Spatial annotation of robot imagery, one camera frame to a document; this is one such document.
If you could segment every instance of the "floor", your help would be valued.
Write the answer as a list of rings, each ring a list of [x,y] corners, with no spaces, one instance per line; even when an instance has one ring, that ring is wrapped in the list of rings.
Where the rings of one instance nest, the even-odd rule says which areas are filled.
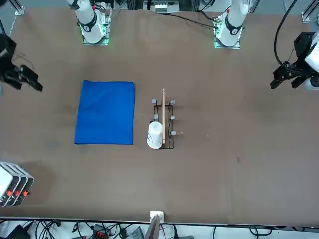
[[[0,224],[0,237],[6,237],[8,234],[18,225],[22,226],[26,224],[28,221],[10,221]],[[28,233],[31,235],[31,239],[36,239],[35,231],[36,231],[36,223],[33,223]],[[57,239],[74,239],[78,238],[79,234],[77,231],[72,232],[73,226],[75,222],[62,222],[60,227],[52,227],[50,232]],[[107,227],[111,225],[110,223],[104,223],[104,226]],[[145,235],[148,225],[147,224],[132,224],[129,228],[127,228],[127,234],[129,235],[133,232],[137,227],[141,227],[143,235]],[[215,230],[215,235],[213,236],[214,226],[189,226],[189,225],[177,225],[177,232],[180,238],[185,236],[193,236],[194,239],[255,239],[256,236],[252,235],[247,228],[225,228],[225,227],[217,227]],[[159,239],[170,239],[174,237],[174,228],[173,225],[163,225],[163,229],[165,231],[165,235],[162,230],[159,233]],[[43,226],[40,224],[37,229],[37,235],[39,235],[43,230]],[[92,234],[91,229],[85,225],[84,223],[79,224],[79,230],[82,236],[90,237]],[[258,232],[260,234],[266,234],[269,230],[259,229]],[[319,238],[319,234],[316,232],[297,232],[297,231],[283,231],[283,230],[273,230],[272,233],[264,239],[317,239]]]
[[[290,6],[293,0],[260,0],[255,13],[261,14],[272,14],[281,13],[283,14]],[[25,7],[51,7],[51,6],[67,6],[66,0],[19,0],[19,2]],[[311,0],[299,0],[292,9],[292,14],[301,14],[301,12],[308,6]],[[207,11],[224,11],[231,3],[231,0],[217,0],[213,7],[208,8]],[[15,18],[15,9],[12,5],[7,2],[5,6],[0,9],[0,18],[4,24],[6,32],[10,32],[12,23]],[[317,15],[319,14],[319,8],[311,16],[311,29],[318,31],[319,26],[316,24]]]

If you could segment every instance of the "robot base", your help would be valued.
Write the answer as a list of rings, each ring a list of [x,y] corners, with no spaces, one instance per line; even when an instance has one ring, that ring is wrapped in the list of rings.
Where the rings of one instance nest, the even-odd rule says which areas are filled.
[[[235,45],[233,45],[233,46],[225,46],[217,38],[217,35],[220,34],[220,30],[221,30],[221,28],[223,26],[223,19],[222,19],[221,16],[219,16],[216,20],[214,20],[213,25],[218,27],[218,29],[214,28],[214,47],[216,49],[220,49],[220,48],[240,49],[240,41],[239,41],[240,35],[239,35],[237,43]]]
[[[111,27],[111,17],[112,17],[112,10],[110,10],[109,15],[106,15],[105,13],[101,14],[102,19],[105,19],[105,22],[101,26],[101,30],[105,33],[105,36],[102,37],[102,39],[95,44],[91,44],[83,38],[83,45],[84,46],[107,46],[109,44],[109,39],[110,39],[110,27]]]

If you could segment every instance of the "metal bracket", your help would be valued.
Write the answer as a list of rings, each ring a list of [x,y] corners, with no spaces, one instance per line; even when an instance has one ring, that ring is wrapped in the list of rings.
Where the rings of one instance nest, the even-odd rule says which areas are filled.
[[[164,223],[164,212],[162,211],[150,211],[150,222],[152,221],[153,217],[159,216],[160,223]]]
[[[318,6],[319,6],[319,0],[312,0],[311,1],[311,3],[306,7],[304,12],[301,13],[301,19],[303,20],[303,23],[310,22],[309,17],[317,9]]]
[[[310,22],[309,17],[308,16],[305,17],[303,12],[301,13],[301,19],[302,19],[303,23],[309,23]]]
[[[25,11],[25,7],[22,6],[19,11],[18,11],[18,10],[15,11],[15,15],[16,15],[16,16],[22,16],[22,15],[24,15],[24,11]]]

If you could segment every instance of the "electronic equipment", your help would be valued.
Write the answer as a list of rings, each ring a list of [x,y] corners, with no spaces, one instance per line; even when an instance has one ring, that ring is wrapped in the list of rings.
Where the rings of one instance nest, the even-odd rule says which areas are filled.
[[[34,183],[34,178],[19,165],[0,162],[0,207],[21,205]]]
[[[159,14],[179,12],[179,0],[144,0],[143,10],[150,10]]]

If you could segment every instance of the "black wire rack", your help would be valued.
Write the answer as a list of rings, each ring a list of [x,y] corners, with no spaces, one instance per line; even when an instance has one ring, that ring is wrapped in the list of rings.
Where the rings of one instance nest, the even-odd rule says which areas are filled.
[[[174,135],[172,132],[174,132],[174,106],[173,104],[175,103],[175,100],[169,100],[169,104],[165,104],[165,107],[168,108],[168,144],[165,144],[165,147],[162,147],[160,149],[174,149],[175,144],[174,144]],[[161,104],[158,105],[156,99],[152,99],[153,105],[153,121],[151,122],[159,122],[159,108],[162,108],[163,106],[163,96],[161,99]]]

